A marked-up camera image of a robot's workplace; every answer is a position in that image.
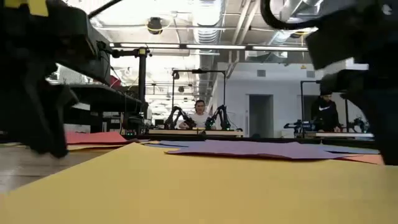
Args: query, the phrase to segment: red paper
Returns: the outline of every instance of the red paper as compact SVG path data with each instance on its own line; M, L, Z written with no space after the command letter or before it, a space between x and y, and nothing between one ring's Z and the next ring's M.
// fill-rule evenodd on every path
M348 161L367 162L371 164L384 165L384 161L381 155L350 154L350 157L344 157L341 159Z
M117 132L107 133L74 133L67 132L67 144L117 144L127 142Z

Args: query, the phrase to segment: person in black jacket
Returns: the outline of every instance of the person in black jacket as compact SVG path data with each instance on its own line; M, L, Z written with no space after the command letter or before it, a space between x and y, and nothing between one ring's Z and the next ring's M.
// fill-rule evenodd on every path
M316 131L340 132L336 103L331 100L331 92L321 91L317 100L312 103L311 120Z

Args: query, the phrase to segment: black jacket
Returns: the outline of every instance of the black jacket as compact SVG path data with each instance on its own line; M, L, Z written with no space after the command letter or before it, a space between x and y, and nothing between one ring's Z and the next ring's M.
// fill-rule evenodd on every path
M335 127L341 127L336 103L331 100L326 102L320 97L312 103L311 120L315 122L316 131L334 131Z

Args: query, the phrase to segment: colored paper sheet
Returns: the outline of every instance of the colored paper sheet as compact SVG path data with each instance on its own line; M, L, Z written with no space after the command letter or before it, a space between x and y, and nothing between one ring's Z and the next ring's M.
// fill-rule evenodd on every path
M123 145L90 145L90 146L81 146L81 145L69 145L68 150L69 151L80 151L80 150L87 150L87 149L117 149L120 148Z
M341 158L348 161L367 162L370 164L384 165L381 155L352 154L350 157Z
M334 154L297 142L268 143L247 141L205 141L202 144L167 153L279 157L286 159L334 159L346 156L346 154Z
M114 144L127 142L117 132L106 133L73 133L67 132L67 144Z
M163 144L146 144L146 146L163 148L163 149L181 149L182 148L182 146L168 146L168 145L163 145Z
M303 144L308 147L315 147L327 152L341 152L341 153L353 153L353 154L380 154L376 149L363 149L357 147L344 147L344 146L331 146L324 144Z
M25 185L2 224L396 224L398 167L170 156L130 144Z
M200 146L205 141L160 141L161 145L165 146L182 146L182 147L191 147L191 146Z

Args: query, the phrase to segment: man in white shirt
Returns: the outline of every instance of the man in white shirt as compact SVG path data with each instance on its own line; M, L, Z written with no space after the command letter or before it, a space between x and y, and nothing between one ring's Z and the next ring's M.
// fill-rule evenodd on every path
M190 117L197 124L197 128L205 128L205 123L209 114L205 112L205 102L203 100L197 100L195 102L195 114L191 114ZM178 126L181 129L188 129L189 126L185 122L181 122Z

